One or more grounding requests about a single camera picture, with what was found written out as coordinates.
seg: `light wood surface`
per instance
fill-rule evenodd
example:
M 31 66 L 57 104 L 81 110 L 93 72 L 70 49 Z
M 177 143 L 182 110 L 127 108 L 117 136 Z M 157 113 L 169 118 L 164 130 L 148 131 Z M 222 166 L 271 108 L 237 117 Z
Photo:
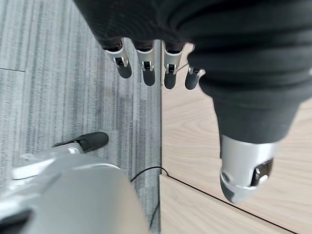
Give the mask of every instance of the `light wood surface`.
M 184 87 L 162 89 L 162 163 L 169 174 L 226 200 L 219 184 L 219 136 L 212 99 Z M 312 100 L 303 103 L 274 162 L 269 181 L 239 205 L 298 233 L 312 233 Z
M 160 199 L 162 234 L 290 233 L 163 175 Z

